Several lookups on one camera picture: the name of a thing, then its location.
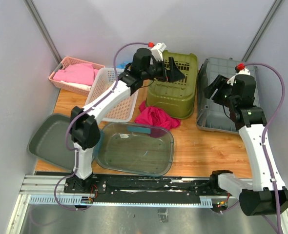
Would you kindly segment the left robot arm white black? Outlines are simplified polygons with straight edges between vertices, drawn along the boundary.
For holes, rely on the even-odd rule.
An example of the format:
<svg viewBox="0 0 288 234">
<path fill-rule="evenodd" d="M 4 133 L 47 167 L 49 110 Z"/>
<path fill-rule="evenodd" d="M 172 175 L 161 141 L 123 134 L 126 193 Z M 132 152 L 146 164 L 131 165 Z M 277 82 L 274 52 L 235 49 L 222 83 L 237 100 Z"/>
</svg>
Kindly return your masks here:
<svg viewBox="0 0 288 234">
<path fill-rule="evenodd" d="M 176 66 L 174 58 L 169 57 L 168 62 L 167 67 L 159 49 L 139 48 L 131 64 L 105 92 L 83 108 L 72 109 L 67 129 L 75 151 L 75 166 L 71 180 L 80 192 L 87 193 L 93 186 L 93 148 L 101 138 L 98 125 L 105 115 L 140 89 L 145 80 L 177 82 L 185 78 Z"/>
</svg>

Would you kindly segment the green plastic basin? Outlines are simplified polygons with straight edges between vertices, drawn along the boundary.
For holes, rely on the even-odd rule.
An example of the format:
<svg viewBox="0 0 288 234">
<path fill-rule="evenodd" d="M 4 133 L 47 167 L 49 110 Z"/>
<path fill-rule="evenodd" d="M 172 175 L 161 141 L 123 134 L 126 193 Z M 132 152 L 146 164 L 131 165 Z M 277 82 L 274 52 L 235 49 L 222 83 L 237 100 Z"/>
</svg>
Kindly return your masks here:
<svg viewBox="0 0 288 234">
<path fill-rule="evenodd" d="M 151 84 L 147 90 L 145 106 L 162 109 L 172 118 L 186 119 L 194 111 L 198 75 L 197 56 L 193 53 L 179 54 L 165 50 L 163 57 L 166 68 L 169 68 L 167 59 L 173 57 L 185 78 L 174 83 L 156 81 Z"/>
</svg>

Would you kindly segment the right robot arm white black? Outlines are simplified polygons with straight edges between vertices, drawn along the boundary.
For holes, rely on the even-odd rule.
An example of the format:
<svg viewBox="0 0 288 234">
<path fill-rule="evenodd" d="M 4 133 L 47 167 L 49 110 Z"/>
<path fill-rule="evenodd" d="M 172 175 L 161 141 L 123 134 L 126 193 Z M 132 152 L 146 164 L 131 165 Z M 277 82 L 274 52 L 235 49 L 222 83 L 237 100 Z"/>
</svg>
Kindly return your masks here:
<svg viewBox="0 0 288 234">
<path fill-rule="evenodd" d="M 227 107 L 244 142 L 252 171 L 252 184 L 237 178 L 229 170 L 212 172 L 209 190 L 214 195 L 224 191 L 239 200 L 243 213 L 280 215 L 288 208 L 288 189 L 281 179 L 263 134 L 267 120 L 262 108 L 254 105 L 256 81 L 251 75 L 237 74 L 232 78 L 218 75 L 204 89 L 206 98 Z"/>
</svg>

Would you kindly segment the white perforated basket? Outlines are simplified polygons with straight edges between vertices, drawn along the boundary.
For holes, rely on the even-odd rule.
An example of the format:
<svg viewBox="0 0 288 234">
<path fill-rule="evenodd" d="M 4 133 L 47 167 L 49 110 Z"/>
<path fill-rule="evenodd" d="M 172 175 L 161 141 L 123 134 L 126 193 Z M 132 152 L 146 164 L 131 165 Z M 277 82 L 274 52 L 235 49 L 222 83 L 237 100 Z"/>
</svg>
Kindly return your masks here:
<svg viewBox="0 0 288 234">
<path fill-rule="evenodd" d="M 93 102 L 116 81 L 114 68 L 101 68 L 95 76 L 85 105 Z M 117 104 L 104 118 L 106 122 L 129 122 L 135 109 L 138 92 Z"/>
</svg>

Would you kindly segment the clear plastic container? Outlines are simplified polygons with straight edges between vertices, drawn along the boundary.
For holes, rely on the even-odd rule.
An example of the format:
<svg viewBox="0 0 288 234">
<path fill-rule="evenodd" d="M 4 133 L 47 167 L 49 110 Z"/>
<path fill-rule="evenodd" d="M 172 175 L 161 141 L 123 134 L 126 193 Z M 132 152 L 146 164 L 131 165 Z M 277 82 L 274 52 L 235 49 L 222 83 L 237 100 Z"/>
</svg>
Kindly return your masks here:
<svg viewBox="0 0 288 234">
<path fill-rule="evenodd" d="M 159 126 L 110 122 L 101 129 L 93 157 L 105 169 L 159 177 L 171 168 L 174 137 Z"/>
</svg>

